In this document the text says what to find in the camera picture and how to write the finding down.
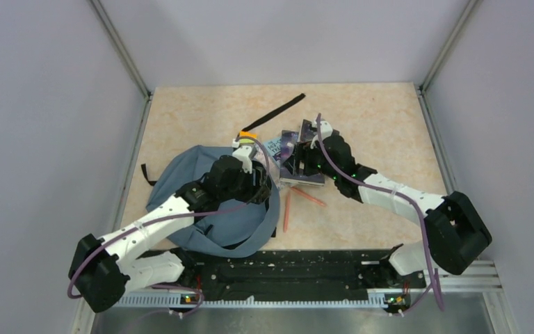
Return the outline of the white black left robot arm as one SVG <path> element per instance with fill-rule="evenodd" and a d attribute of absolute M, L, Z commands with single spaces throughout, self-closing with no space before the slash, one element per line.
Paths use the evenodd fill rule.
<path fill-rule="evenodd" d="M 143 253 L 196 221 L 221 214 L 224 202 L 238 201 L 239 210 L 268 201 L 273 186 L 268 166 L 251 161 L 246 169 L 240 159 L 221 156 L 202 177 L 182 185 L 144 217 L 102 237 L 82 237 L 68 272 L 68 297 L 83 299 L 100 313 L 137 289 L 170 281 L 188 287 L 195 279 L 193 266 L 170 251 L 153 257 Z"/>

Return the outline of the blue grey student backpack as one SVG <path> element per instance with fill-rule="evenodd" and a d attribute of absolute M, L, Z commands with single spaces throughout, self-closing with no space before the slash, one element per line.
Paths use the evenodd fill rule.
<path fill-rule="evenodd" d="M 205 173 L 219 158 L 230 155 L 233 149 L 196 145 L 177 155 L 165 168 L 153 186 L 145 209 L 159 208 L 179 187 L 187 182 L 205 181 Z M 202 208 L 202 212 L 218 214 L 196 217 L 194 224 L 170 234 L 167 239 L 188 251 L 220 257 L 247 257 L 256 253 L 275 236 L 280 219 L 280 190 L 277 178 L 267 199 L 259 204 L 231 199 Z"/>

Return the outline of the dark thick paperback book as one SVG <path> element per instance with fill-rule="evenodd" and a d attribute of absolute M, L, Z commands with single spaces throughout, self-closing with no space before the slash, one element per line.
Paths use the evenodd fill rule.
<path fill-rule="evenodd" d="M 322 170 L 326 160 L 313 140 L 317 137 L 312 121 L 304 119 L 298 131 L 282 130 L 280 141 L 280 179 L 288 184 L 324 186 L 334 180 L 332 169 Z"/>

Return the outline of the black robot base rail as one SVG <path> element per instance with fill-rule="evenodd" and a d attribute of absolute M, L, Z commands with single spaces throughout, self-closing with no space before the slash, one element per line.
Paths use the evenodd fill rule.
<path fill-rule="evenodd" d="M 226 258 L 173 248 L 184 272 L 177 284 L 207 301 L 364 301 L 373 290 L 427 286 L 420 271 L 391 273 L 388 250 L 263 250 Z"/>

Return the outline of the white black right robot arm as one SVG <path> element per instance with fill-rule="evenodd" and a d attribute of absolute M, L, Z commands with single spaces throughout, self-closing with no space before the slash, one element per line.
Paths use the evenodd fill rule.
<path fill-rule="evenodd" d="M 387 209 L 421 228 L 421 241 L 395 246 L 380 267 L 380 278 L 390 287 L 423 269 L 460 275 L 492 243 L 467 195 L 459 191 L 437 195 L 397 183 L 357 163 L 340 135 L 283 143 L 281 162 L 288 171 L 328 177 L 341 195 Z"/>

